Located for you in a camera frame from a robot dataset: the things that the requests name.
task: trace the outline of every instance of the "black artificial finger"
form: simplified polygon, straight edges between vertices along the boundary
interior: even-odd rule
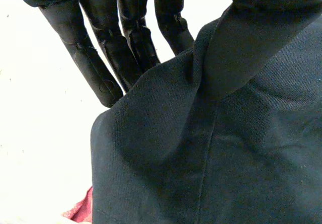
[[[129,91],[142,75],[124,36],[121,34],[116,0],[80,0],[93,31],[124,90]]]
[[[184,0],[154,0],[158,26],[175,55],[191,48],[194,39],[181,17]]]
[[[78,1],[72,0],[40,8],[100,102],[111,107],[123,93],[94,49],[80,9]]]
[[[160,64],[145,23],[147,0],[118,0],[123,32],[143,71]]]
[[[322,0],[233,0],[204,59],[204,92],[220,100],[243,87],[322,13]]]

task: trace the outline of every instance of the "red fabric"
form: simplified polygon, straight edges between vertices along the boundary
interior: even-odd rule
[[[75,207],[62,214],[63,217],[73,220],[75,222],[92,222],[92,208],[93,208],[93,187],[91,187],[86,194],[86,197],[78,202]]]

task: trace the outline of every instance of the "black jointed finger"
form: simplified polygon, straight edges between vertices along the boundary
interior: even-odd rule
[[[160,64],[146,26],[147,0],[118,0],[124,35],[143,72]]]
[[[155,14],[161,33],[175,55],[191,48],[194,39],[187,21],[181,17],[184,0],[154,0]]]
[[[117,0],[80,0],[117,79],[127,92],[142,75],[119,27]]]
[[[40,10],[60,36],[100,102],[112,107],[123,93],[89,39],[78,1],[62,1]]]

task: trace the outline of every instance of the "stitching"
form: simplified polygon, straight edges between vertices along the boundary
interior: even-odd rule
[[[210,137],[210,140],[208,142],[205,157],[204,157],[205,163],[204,163],[204,166],[203,166],[203,169],[202,169],[202,177],[201,177],[200,189],[199,189],[199,193],[198,193],[197,218],[196,218],[195,224],[200,223],[201,196],[202,196],[202,193],[203,193],[203,190],[204,190],[203,187],[204,187],[204,183],[205,183],[206,168],[207,168],[207,164],[208,164],[208,161],[209,161],[210,145],[211,145],[212,139],[214,137],[214,130],[215,130],[215,125],[216,125],[216,120],[218,118],[218,104],[219,103],[217,103],[216,106],[215,106],[216,107],[215,118],[214,118],[214,122],[213,122],[211,137]]]

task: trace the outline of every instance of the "white surface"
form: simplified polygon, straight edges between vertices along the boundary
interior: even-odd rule
[[[230,2],[185,0],[192,35]],[[22,0],[0,4],[0,217],[60,214],[91,186],[90,130],[106,108],[38,9]],[[172,58],[153,0],[146,18],[159,58]]]

